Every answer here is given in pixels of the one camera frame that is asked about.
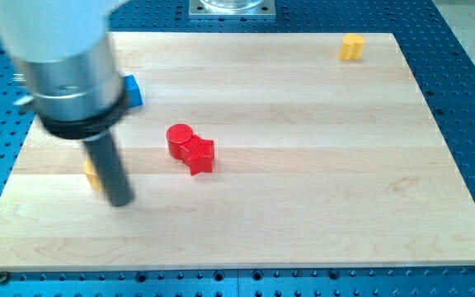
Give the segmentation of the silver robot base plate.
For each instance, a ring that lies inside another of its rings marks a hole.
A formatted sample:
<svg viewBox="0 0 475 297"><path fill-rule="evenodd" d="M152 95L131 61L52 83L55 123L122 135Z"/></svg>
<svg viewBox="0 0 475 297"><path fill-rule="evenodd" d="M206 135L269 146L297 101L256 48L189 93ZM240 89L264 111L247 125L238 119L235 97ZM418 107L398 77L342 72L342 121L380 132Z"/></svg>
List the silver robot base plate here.
<svg viewBox="0 0 475 297"><path fill-rule="evenodd" d="M190 0L188 16L194 20L274 19L275 0Z"/></svg>

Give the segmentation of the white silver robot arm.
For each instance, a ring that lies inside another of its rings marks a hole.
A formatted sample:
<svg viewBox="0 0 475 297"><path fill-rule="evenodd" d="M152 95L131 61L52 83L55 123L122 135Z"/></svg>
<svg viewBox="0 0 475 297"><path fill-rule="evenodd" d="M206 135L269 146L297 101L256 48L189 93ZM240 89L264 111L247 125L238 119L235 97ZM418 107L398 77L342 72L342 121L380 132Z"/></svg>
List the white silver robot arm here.
<svg viewBox="0 0 475 297"><path fill-rule="evenodd" d="M111 127L129 95L115 62L109 15L121 0L0 0L0 36L26 85L17 105L34 111L61 139L80 139L113 206L134 193Z"/></svg>

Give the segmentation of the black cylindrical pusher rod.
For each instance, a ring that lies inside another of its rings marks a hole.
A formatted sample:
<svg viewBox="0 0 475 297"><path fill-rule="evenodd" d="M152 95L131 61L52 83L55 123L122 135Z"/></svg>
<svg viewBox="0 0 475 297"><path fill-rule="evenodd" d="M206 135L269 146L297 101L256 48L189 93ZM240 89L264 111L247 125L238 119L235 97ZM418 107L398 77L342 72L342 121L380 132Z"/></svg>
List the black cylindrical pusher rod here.
<svg viewBox="0 0 475 297"><path fill-rule="evenodd" d="M129 204L134 193L109 130L83 140L106 197L113 206Z"/></svg>

